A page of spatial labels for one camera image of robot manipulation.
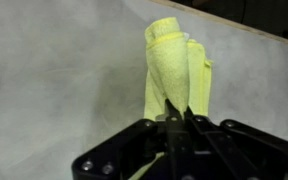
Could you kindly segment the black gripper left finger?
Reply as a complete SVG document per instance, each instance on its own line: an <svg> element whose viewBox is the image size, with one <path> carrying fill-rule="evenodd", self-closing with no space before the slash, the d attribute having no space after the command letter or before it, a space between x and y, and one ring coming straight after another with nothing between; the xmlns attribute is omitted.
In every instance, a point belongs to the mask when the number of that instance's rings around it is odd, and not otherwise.
<svg viewBox="0 0 288 180"><path fill-rule="evenodd" d="M172 180L195 180L191 163L194 151L181 113L167 100L166 118L167 151Z"/></svg>

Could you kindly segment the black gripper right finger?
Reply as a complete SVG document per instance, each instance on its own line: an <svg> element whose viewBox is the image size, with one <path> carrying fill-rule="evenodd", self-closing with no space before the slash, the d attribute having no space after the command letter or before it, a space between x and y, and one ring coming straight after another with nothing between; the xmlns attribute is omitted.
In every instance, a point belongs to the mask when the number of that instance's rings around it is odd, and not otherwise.
<svg viewBox="0 0 288 180"><path fill-rule="evenodd" d="M224 164L223 170L235 180L259 179L260 175L246 155L238 149L232 138L214 125L206 116L194 115L190 108L185 112L198 134L206 140L209 149Z"/></svg>

